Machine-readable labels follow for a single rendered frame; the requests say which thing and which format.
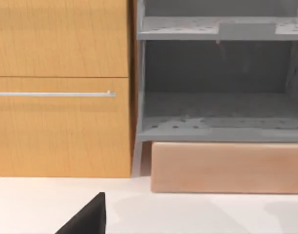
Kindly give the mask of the grey pierced shelf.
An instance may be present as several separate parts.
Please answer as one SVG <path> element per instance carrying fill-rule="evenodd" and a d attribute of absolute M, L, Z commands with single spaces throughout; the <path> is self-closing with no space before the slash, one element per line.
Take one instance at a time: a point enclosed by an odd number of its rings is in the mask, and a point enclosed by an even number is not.
<path fill-rule="evenodd" d="M 298 18 L 144 17 L 139 40 L 298 41 Z"/>

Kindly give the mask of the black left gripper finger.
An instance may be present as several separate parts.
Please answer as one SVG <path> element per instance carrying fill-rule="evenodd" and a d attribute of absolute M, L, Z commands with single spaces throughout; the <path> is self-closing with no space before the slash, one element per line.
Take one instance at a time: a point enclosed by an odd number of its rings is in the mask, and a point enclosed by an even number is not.
<path fill-rule="evenodd" d="M 99 192 L 55 234 L 106 234 L 106 195 Z"/>

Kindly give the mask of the wooden cupboard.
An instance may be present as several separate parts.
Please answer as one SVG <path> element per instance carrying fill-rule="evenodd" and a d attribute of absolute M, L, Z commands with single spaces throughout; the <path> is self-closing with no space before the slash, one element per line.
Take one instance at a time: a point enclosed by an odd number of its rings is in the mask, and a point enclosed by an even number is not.
<path fill-rule="evenodd" d="M 137 38 L 144 17 L 298 18 L 298 0 L 127 4 L 129 73 L 97 78 L 129 80 L 130 176 L 147 142 L 298 144 L 298 41 Z"/>

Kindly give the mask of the plain wooden drawer front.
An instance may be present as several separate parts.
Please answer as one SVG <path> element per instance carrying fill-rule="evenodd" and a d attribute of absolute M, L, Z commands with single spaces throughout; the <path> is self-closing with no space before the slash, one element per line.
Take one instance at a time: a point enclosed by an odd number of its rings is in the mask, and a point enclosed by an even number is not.
<path fill-rule="evenodd" d="M 127 0 L 0 0 L 0 77 L 126 77 Z"/>

